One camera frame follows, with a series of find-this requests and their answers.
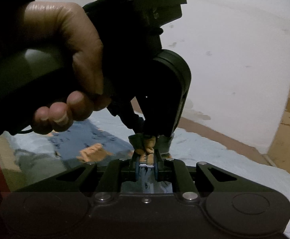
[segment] metal screw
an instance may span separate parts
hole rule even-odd
[[[149,203],[149,202],[151,202],[151,201],[152,201],[152,200],[149,199],[149,198],[142,198],[142,202],[145,203],[145,204],[147,204],[147,203]]]
[[[95,194],[95,199],[99,200],[99,201],[107,201],[111,198],[110,194],[107,192],[98,192]]]
[[[198,198],[198,195],[195,192],[188,191],[188,192],[183,193],[183,198],[187,200],[194,200]]]

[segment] hand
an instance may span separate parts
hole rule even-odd
[[[110,98],[102,95],[103,45],[81,6],[35,1],[18,8],[9,18],[12,19],[11,26],[5,23],[2,28],[3,22],[0,21],[0,57],[38,42],[61,39],[73,53],[74,73],[87,92],[74,91],[66,103],[56,102],[49,108],[37,109],[31,125],[36,133],[47,134],[53,129],[65,131],[73,120],[87,119],[93,111],[109,105]]]

